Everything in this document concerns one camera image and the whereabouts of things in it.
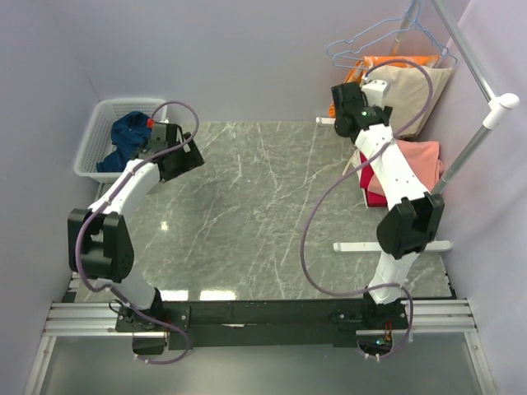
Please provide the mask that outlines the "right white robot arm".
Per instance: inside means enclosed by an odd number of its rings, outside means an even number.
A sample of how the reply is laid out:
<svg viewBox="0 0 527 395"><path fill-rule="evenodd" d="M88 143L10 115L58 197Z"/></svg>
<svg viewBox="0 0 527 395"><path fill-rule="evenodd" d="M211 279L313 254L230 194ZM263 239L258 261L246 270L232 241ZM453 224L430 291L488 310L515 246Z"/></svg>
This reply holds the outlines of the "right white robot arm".
<svg viewBox="0 0 527 395"><path fill-rule="evenodd" d="M443 198L419 181L401 152L389 125L391 109L371 105L356 82L331 88L335 106L335 131L348 137L380 182L388 213L376 229L380 260L368 288L372 298L361 308L370 328L380 328L390 318L387 304L395 302L401 286L420 253L436 237L444 211Z"/></svg>

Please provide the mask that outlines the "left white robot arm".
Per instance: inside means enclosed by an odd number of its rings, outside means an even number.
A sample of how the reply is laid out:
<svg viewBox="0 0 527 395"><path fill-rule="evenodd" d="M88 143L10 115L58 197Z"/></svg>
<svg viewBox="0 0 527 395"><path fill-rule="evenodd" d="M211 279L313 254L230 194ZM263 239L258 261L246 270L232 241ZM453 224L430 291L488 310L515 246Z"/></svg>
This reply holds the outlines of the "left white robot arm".
<svg viewBox="0 0 527 395"><path fill-rule="evenodd" d="M87 209L68 215L69 266L93 292L111 291L136 311L145 330L158 329L165 311L160 291L133 265L127 220L158 184L203 165L193 132L175 123L149 121L152 134L131 155L121 175Z"/></svg>

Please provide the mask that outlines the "pink t-shirt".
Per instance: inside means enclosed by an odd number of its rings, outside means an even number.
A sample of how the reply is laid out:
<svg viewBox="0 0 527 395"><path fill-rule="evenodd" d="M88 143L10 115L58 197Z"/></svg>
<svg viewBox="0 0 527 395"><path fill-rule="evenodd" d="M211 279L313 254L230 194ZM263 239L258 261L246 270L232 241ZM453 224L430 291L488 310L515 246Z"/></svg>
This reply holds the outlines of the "pink t-shirt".
<svg viewBox="0 0 527 395"><path fill-rule="evenodd" d="M397 144L413 173L431 191L444 172L444 165L440 160L439 142L407 142L398 140ZM370 166L361 171L360 187L368 193L385 196L380 181Z"/></svg>

